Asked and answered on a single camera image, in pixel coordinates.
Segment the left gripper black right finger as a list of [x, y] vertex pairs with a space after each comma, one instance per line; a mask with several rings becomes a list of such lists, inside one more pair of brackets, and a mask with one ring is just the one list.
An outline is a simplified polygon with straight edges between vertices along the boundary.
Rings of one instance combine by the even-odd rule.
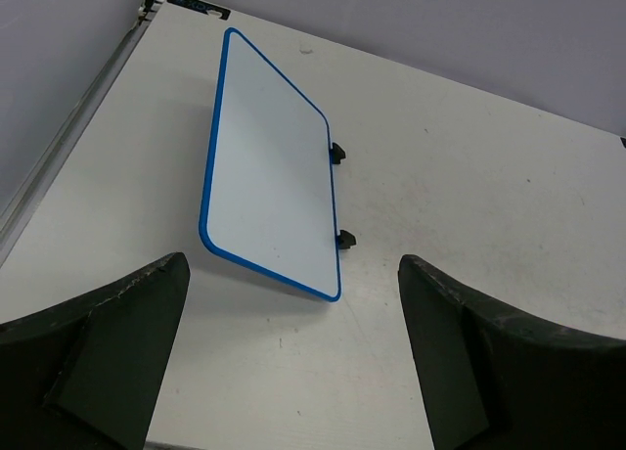
[[621, 449], [625, 343], [539, 318], [404, 255], [402, 311], [437, 449]]

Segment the blue framed whiteboard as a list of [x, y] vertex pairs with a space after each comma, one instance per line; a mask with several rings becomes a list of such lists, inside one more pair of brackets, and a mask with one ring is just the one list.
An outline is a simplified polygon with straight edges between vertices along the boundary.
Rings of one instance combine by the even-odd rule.
[[328, 120], [233, 27], [223, 36], [199, 234], [223, 259], [326, 301], [341, 296]]

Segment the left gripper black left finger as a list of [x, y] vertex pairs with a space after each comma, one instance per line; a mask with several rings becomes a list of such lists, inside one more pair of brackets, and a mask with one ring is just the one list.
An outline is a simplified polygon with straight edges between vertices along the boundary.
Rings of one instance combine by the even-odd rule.
[[189, 283], [172, 252], [2, 324], [2, 448], [143, 448]]

